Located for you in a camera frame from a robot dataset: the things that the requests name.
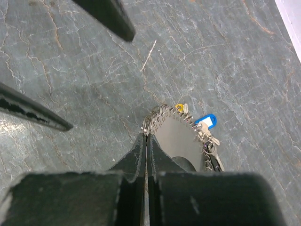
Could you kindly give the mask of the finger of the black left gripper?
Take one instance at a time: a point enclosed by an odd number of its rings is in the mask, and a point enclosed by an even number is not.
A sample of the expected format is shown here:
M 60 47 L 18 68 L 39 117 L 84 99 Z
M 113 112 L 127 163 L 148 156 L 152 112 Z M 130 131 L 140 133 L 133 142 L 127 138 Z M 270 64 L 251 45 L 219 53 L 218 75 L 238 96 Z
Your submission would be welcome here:
M 133 41 L 136 30 L 123 7 L 122 1 L 73 0 L 73 2 L 122 40 Z
M 0 84 L 0 111 L 59 131 L 73 128 L 59 115 L 3 83 Z

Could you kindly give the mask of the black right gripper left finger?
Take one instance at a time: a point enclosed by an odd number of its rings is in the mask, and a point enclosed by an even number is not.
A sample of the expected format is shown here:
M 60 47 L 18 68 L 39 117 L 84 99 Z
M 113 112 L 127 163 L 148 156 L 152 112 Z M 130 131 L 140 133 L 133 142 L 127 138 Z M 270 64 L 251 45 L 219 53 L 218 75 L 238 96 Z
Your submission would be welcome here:
M 117 204 L 118 226 L 144 225 L 146 141 L 144 134 L 138 134 L 131 150 L 109 168 L 123 174 Z

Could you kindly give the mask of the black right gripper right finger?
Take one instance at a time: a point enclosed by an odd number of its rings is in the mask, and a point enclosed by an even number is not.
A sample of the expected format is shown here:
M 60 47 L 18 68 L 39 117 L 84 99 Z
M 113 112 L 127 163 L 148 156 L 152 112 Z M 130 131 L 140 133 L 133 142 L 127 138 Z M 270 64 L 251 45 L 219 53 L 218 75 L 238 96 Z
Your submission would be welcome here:
M 147 138 L 147 173 L 149 191 L 149 216 L 151 226 L 180 226 L 176 222 L 183 216 L 180 206 L 187 196 L 182 194 L 185 186 L 183 176 L 195 172 L 195 168 L 184 157 L 172 159 L 160 147 L 153 134 Z

